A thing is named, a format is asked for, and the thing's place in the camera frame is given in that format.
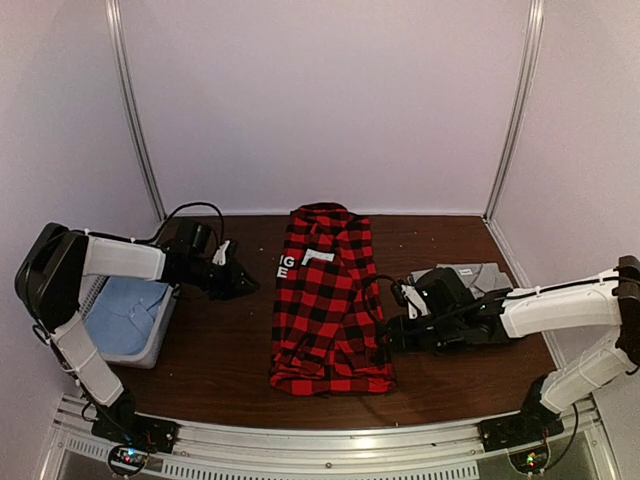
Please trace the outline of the red black plaid shirt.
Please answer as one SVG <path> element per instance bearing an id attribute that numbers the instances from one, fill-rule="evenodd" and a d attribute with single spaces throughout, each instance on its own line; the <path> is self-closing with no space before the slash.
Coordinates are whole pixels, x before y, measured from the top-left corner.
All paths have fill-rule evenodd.
<path id="1" fill-rule="evenodd" d="M 376 275 L 368 217 L 337 203 L 291 212 L 275 276 L 272 388 L 298 397 L 395 389 Z"/>

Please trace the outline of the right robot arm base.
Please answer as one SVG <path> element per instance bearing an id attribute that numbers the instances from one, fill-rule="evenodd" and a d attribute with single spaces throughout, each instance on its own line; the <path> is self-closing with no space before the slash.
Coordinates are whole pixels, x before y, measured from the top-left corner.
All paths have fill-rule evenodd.
<path id="1" fill-rule="evenodd" d="M 483 420 L 478 429 L 485 452 L 507 449 L 517 473 L 542 474 L 551 461 L 549 439 L 564 432 L 559 413 L 541 404 L 545 376 L 529 388 L 520 410 L 511 415 Z"/>

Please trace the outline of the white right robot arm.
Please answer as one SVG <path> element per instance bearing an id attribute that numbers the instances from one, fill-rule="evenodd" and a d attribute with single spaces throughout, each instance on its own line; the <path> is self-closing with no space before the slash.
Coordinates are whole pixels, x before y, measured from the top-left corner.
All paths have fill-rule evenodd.
<path id="1" fill-rule="evenodd" d="M 495 263 L 444 264 L 412 273 L 392 286 L 407 312 L 387 321 L 386 341 L 397 351 L 445 353 L 507 344 L 532 334 L 586 326 L 606 334 L 566 366 L 534 382 L 512 430 L 535 440 L 577 400 L 639 368 L 639 260 L 593 276 L 516 288 Z"/>

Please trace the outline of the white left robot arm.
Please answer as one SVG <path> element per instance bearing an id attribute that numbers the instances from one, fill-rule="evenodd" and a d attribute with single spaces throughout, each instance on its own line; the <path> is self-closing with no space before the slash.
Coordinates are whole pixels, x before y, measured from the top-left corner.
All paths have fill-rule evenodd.
<path id="1" fill-rule="evenodd" d="M 72 230 L 48 223 L 15 276 L 14 288 L 37 327 L 90 398 L 100 406 L 121 401 L 125 388 L 90 338 L 84 318 L 89 293 L 111 277 L 191 285 L 212 300 L 232 300 L 257 292 L 259 283 L 226 240 L 212 256 L 205 250 L 211 229 L 183 219 L 173 237 L 157 242 Z"/>

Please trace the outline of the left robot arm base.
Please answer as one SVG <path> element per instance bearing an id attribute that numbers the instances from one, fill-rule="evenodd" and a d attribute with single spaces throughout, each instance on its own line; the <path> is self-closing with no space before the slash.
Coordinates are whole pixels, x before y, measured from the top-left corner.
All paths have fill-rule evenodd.
<path id="1" fill-rule="evenodd" d="M 172 454 L 179 426 L 176 422 L 139 414 L 135 399 L 121 395 L 113 405 L 105 406 L 89 398 L 95 409 L 89 420 L 91 434 L 112 443 L 107 466 L 118 477 L 128 479 L 142 472 L 155 454 Z"/>

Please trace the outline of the grey folded button shirt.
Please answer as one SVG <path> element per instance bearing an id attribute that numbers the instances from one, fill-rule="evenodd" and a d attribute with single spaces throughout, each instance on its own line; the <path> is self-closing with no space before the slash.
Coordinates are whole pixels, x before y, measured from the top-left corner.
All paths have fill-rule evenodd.
<path id="1" fill-rule="evenodd" d="M 474 296 L 474 300 L 481 298 L 483 295 L 491 291 L 504 289 L 509 291 L 513 289 L 511 279 L 505 272 L 500 270 L 498 264 L 495 262 L 471 264 L 438 264 L 436 267 L 454 268 L 464 284 L 471 290 L 471 293 Z M 409 277 L 414 272 L 422 273 L 431 269 L 413 271 L 409 275 Z"/>

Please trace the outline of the light blue folded shirt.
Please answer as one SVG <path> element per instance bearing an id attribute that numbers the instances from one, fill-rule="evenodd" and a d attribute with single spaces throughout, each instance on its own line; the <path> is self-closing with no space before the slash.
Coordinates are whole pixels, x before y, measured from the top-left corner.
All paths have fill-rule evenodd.
<path id="1" fill-rule="evenodd" d="M 99 353 L 115 362 L 141 354 L 169 292 L 165 283 L 109 277 L 84 318 Z"/>

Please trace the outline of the aluminium front rail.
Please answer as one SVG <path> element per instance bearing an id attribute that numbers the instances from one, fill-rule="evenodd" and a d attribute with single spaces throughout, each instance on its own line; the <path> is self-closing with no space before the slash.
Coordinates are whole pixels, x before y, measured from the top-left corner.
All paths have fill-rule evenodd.
<path id="1" fill-rule="evenodd" d="M 54 415 L 36 479 L 122 479 L 107 464 L 114 443 L 95 437 L 81 411 L 81 398 L 64 395 Z M 571 408 L 566 431 L 547 440 L 551 470 L 520 473 L 522 458 L 489 452 L 480 420 L 347 430 L 259 429 L 174 420 L 173 452 L 148 457 L 131 479 L 619 479 L 594 400 L 580 401 L 576 436 Z"/>

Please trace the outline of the aluminium corner post left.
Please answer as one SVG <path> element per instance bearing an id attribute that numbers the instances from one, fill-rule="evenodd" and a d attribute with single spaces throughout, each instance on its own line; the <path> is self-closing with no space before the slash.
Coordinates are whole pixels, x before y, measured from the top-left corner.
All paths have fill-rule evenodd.
<path id="1" fill-rule="evenodd" d="M 153 214 L 157 221 L 162 221 L 166 217 L 166 210 L 149 157 L 149 150 L 135 96 L 120 2 L 117 0 L 106 0 L 105 12 L 115 61 L 116 75 L 134 153 Z"/>

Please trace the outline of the aluminium corner post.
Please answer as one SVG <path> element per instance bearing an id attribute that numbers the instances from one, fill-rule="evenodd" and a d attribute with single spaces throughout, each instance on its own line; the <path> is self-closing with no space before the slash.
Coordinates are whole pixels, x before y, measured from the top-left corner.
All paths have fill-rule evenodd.
<path id="1" fill-rule="evenodd" d="M 120 2 L 117 0 L 106 0 L 105 12 L 115 61 L 116 75 L 134 153 L 153 214 L 157 221 L 162 221 L 166 217 L 166 210 L 149 157 L 149 150 L 135 96 Z"/>
<path id="2" fill-rule="evenodd" d="M 544 29 L 544 9 L 544 0 L 531 0 L 529 2 L 529 13 L 513 105 L 498 168 L 483 215 L 486 223 L 490 223 L 497 212 L 523 126 L 526 107 L 538 64 Z"/>

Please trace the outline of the aluminium corner post right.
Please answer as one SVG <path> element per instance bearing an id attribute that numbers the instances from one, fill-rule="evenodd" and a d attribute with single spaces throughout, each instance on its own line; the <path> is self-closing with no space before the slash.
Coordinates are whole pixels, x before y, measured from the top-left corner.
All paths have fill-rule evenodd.
<path id="1" fill-rule="evenodd" d="M 529 2 L 529 13 L 513 105 L 498 168 L 483 215 L 486 223 L 490 223 L 497 212 L 523 126 L 526 107 L 538 64 L 544 29 L 544 9 L 544 0 L 531 0 Z"/>

